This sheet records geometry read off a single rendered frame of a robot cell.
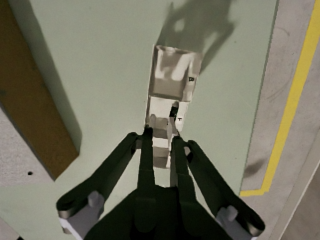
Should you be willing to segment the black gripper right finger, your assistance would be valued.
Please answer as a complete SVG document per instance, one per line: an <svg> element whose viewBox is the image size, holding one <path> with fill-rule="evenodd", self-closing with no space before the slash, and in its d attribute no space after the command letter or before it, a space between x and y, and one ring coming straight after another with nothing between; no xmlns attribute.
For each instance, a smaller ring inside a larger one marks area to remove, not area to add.
<svg viewBox="0 0 320 240"><path fill-rule="evenodd" d="M262 218L233 192L197 142L183 141L173 117L168 120L167 138L170 187L177 186L182 239L200 240L205 231L189 167L212 215L232 239L256 240L266 228Z"/></svg>

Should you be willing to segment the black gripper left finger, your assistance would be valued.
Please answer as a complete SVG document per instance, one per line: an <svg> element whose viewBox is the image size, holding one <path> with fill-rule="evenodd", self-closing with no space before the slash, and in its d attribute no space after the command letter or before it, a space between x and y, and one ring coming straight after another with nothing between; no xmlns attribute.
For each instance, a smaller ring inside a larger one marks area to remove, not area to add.
<svg viewBox="0 0 320 240"><path fill-rule="evenodd" d="M86 180L63 194L56 202L59 220L66 235L83 240L99 221L104 204L136 152L141 149L133 218L133 233L138 240L152 237L156 221L153 133L155 115L142 135L130 132Z"/></svg>

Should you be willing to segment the white three-compartment bin rack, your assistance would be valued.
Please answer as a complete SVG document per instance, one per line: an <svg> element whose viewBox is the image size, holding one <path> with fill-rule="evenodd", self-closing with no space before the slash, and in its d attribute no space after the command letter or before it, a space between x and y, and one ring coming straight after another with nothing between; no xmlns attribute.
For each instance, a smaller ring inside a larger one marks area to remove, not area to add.
<svg viewBox="0 0 320 240"><path fill-rule="evenodd" d="M204 54L153 45L144 127L155 115L153 168L170 170L167 123L172 106L178 107L175 125L181 135Z"/></svg>

